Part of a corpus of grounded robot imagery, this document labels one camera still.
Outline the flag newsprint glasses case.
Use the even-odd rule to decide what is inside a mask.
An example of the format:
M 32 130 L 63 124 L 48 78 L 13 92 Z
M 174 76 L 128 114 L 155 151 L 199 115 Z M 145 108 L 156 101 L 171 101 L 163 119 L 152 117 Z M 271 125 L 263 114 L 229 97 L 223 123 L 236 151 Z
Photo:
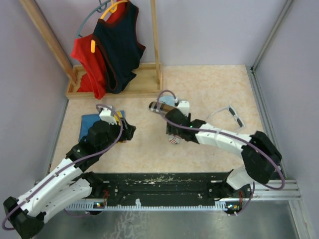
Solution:
M 169 140 L 170 144 L 174 144 L 175 145 L 175 144 L 179 144 L 180 143 L 181 138 L 179 136 L 177 136 L 177 135 L 170 134 L 168 136 L 168 140 Z

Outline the plaid glasses case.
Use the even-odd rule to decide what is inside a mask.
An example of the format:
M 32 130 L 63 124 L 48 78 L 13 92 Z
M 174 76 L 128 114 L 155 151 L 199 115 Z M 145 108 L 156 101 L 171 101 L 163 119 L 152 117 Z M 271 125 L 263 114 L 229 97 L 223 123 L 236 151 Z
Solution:
M 174 106 L 170 106 L 168 104 L 162 103 L 162 102 L 151 102 L 149 104 L 149 110 L 155 114 L 162 114 L 166 115 L 168 112 L 174 110 Z

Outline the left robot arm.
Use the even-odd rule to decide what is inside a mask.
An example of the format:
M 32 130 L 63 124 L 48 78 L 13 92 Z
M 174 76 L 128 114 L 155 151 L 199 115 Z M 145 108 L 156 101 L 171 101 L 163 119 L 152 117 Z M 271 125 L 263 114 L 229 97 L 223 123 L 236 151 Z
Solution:
M 21 238 L 30 239 L 73 202 L 101 196 L 102 180 L 87 169 L 115 143 L 131 140 L 135 131 L 136 127 L 124 118 L 115 124 L 94 122 L 51 173 L 18 198 L 8 197 L 4 201 L 5 221 L 11 223 Z

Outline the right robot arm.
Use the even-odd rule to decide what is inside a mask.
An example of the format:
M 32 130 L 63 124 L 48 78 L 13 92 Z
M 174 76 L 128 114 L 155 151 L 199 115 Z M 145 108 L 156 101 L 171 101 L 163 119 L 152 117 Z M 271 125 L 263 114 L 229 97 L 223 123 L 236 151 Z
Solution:
M 279 169 L 282 156 L 261 131 L 254 134 L 240 134 L 213 127 L 203 120 L 190 120 L 179 109 L 174 108 L 165 114 L 164 119 L 171 127 L 173 134 L 185 141 L 202 145 L 215 146 L 230 152 L 243 160 L 243 166 L 233 169 L 219 185 L 222 195 L 234 197 L 243 186 L 258 182 L 269 189 L 275 189 L 268 183 L 274 173 L 278 173 L 281 185 L 285 178 Z

